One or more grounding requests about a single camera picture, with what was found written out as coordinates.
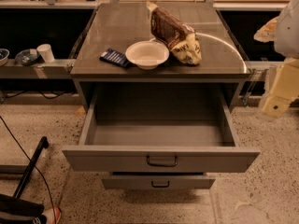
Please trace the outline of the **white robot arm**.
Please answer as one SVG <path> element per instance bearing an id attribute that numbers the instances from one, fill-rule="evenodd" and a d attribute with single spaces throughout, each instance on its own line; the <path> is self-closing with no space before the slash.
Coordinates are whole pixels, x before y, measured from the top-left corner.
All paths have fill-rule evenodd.
<path id="1" fill-rule="evenodd" d="M 253 38 L 264 43 L 273 41 L 275 52 L 285 57 L 262 104 L 264 115 L 279 118 L 299 96 L 299 0 L 291 0 Z"/>

